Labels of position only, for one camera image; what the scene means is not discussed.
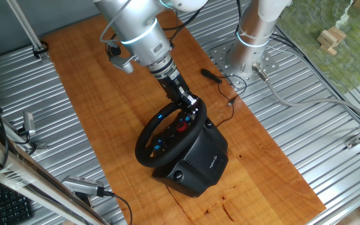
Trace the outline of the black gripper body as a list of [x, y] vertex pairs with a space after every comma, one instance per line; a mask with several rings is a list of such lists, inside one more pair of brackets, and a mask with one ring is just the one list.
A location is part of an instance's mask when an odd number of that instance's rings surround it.
[[178, 70], [161, 77], [158, 82], [170, 100], [175, 103], [186, 102], [189, 87]]

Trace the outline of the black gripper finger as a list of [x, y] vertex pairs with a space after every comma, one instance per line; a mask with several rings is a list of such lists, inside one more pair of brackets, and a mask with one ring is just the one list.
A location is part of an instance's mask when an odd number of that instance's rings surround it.
[[187, 91], [183, 94], [184, 105], [187, 109], [187, 112], [194, 113], [198, 109], [199, 97], [195, 96], [191, 92]]
[[193, 114], [196, 110], [196, 96], [180, 96], [176, 99], [176, 103], [188, 114]]

